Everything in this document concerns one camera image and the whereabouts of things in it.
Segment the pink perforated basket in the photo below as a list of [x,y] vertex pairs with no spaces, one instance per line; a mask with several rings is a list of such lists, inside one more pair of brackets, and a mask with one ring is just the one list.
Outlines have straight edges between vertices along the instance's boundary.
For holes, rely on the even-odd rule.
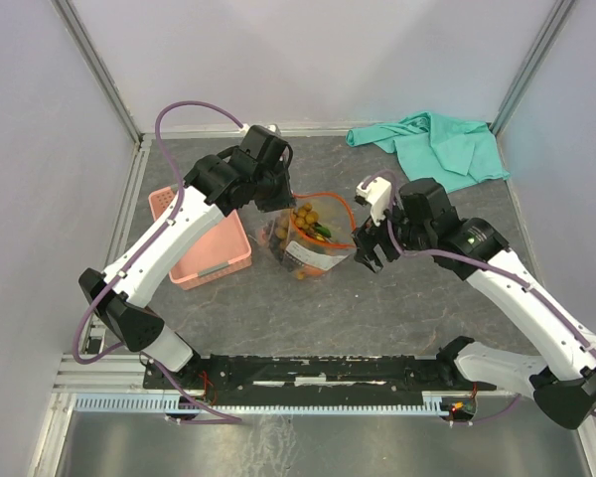
[[171,187],[149,195],[156,226],[167,230],[142,255],[141,268],[161,282],[169,277],[184,290],[201,286],[251,265],[251,246],[237,212],[224,215],[206,196],[189,187],[183,202]]

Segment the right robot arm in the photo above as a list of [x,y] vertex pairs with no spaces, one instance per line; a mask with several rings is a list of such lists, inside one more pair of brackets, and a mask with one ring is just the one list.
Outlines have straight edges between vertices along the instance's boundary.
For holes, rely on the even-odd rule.
[[458,337],[436,356],[440,384],[485,383],[530,398],[570,430],[596,417],[596,334],[537,282],[490,223],[460,218],[432,178],[397,187],[377,173],[357,185],[355,200],[370,209],[353,232],[357,262],[379,272],[400,257],[430,256],[486,296],[537,350],[521,355]]

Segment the orange toy fruit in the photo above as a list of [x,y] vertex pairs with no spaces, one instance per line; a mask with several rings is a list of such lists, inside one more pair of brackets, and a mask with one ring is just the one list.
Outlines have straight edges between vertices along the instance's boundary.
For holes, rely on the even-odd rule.
[[306,279],[312,277],[319,277],[326,273],[325,269],[321,269],[319,267],[315,267],[309,264],[302,264],[295,272],[295,277],[297,279]]

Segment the dark toy grape bunch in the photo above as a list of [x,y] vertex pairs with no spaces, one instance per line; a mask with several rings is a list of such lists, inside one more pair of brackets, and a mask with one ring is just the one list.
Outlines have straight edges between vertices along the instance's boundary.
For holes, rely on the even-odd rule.
[[288,240],[288,230],[269,225],[263,230],[263,244],[269,249],[274,259],[282,262],[285,256],[285,248]]

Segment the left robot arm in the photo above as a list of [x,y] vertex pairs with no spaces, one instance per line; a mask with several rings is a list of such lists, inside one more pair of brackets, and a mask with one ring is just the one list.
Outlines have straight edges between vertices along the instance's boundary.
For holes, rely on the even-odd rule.
[[148,304],[174,265],[232,212],[249,203],[263,213],[294,206],[292,159],[289,143],[260,125],[239,144],[199,159],[166,210],[125,254],[102,272],[82,273],[85,314],[96,315],[129,351],[160,363],[177,387],[193,385],[200,375],[195,350]]

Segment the clear zip top bag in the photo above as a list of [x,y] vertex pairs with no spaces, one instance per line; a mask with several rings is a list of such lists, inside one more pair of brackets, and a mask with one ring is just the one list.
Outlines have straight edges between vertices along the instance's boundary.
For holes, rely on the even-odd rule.
[[273,213],[257,243],[297,279],[317,277],[353,255],[352,209],[333,192],[294,196],[295,204]]

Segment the brown longan bunch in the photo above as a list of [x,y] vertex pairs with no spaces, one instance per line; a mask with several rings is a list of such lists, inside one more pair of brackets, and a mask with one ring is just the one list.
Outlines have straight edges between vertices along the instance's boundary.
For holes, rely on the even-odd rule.
[[304,246],[323,244],[315,240],[310,232],[313,224],[322,225],[317,211],[310,202],[302,202],[293,209],[282,211],[272,224],[288,230],[287,245],[293,240]]

